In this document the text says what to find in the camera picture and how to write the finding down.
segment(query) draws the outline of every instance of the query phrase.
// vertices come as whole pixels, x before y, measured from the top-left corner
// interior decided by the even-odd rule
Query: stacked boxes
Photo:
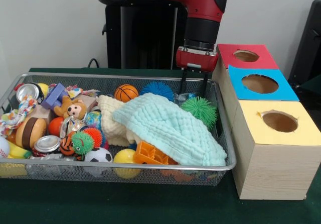
[[[235,144],[241,199],[304,199],[321,133],[261,45],[218,45],[213,73]]]

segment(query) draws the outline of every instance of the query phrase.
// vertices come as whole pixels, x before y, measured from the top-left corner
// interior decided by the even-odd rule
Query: yellow paper top
[[[321,132],[300,102],[239,102],[255,143],[321,146]]]

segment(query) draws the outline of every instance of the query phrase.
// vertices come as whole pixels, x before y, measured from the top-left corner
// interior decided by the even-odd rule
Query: table surface
[[[31,71],[174,76],[157,70]],[[320,168],[304,201],[239,200],[231,172],[216,187],[0,179],[0,190],[1,223],[321,223]]]

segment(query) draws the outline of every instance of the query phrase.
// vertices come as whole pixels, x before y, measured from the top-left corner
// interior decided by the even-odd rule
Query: blue paper top
[[[280,70],[242,69],[229,66],[228,71],[238,99],[299,101]],[[264,94],[251,91],[242,83],[242,79],[249,75],[261,75],[272,78],[278,84],[278,89],[273,93]]]

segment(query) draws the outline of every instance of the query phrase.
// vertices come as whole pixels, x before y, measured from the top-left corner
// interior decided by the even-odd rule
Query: baseball
[[[8,141],[0,137],[0,158],[7,158],[10,152],[10,145]]]

